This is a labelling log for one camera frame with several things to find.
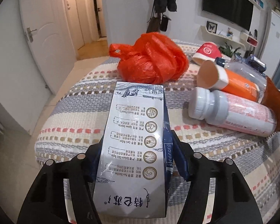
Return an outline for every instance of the white logo on red cup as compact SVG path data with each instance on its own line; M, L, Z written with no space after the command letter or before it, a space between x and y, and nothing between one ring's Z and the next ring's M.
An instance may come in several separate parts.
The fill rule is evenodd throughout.
M211 50L211 48L205 47L205 48L203 48L203 52L206 53L207 55L209 55L212 52L212 50Z

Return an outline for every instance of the striped bedspread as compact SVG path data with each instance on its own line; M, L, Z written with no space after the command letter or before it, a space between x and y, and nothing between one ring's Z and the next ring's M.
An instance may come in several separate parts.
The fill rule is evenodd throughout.
M191 58L200 45L175 41ZM85 152L90 144L98 143L106 125L112 93L121 77L116 68L118 58L110 58L76 83L56 105L35 143L36 160L42 166L50 158L68 161ZM196 86L199 66L189 69L177 82L164 83L171 128L195 151L213 160L232 158L244 175L260 209L263 222L275 214L280 205L280 132L269 138L208 125L189 118L187 114L190 91ZM65 181L69 219L75 223L68 182ZM160 219L123 219L102 216L103 223L173 224L187 197L190 183L173 172L167 217ZM211 219L215 181L211 180L204 223Z

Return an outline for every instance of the circular icon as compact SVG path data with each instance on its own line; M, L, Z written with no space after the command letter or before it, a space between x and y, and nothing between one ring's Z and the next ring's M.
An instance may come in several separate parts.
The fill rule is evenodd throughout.
M157 124L153 121L148 121L145 124L145 129L149 133L154 133L157 130Z
M144 145L148 148L153 148L157 145L157 140L153 136L147 136L144 139Z
M147 151L146 153L144 153L143 159L147 163L153 163L156 161L157 155L152 151Z
M157 176L157 170L154 167L146 167L142 174L146 179L152 180Z
M208 47L204 47L203 52L209 55L212 52L212 50Z
M146 111L146 115L149 118L153 119L158 115L158 111L155 108L148 108L147 111Z

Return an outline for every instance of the black tv screen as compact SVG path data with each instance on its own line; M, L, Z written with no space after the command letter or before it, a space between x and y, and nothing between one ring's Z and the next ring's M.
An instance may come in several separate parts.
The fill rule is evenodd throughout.
M249 0L203 0L202 10L250 30L253 4Z

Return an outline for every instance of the knotted plastic bag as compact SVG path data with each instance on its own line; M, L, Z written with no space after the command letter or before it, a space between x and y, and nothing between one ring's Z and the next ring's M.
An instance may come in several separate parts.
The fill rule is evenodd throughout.
M162 84L177 80L189 67L182 50L157 32L142 34L133 46L111 44L109 55L120 58L117 70L127 82Z

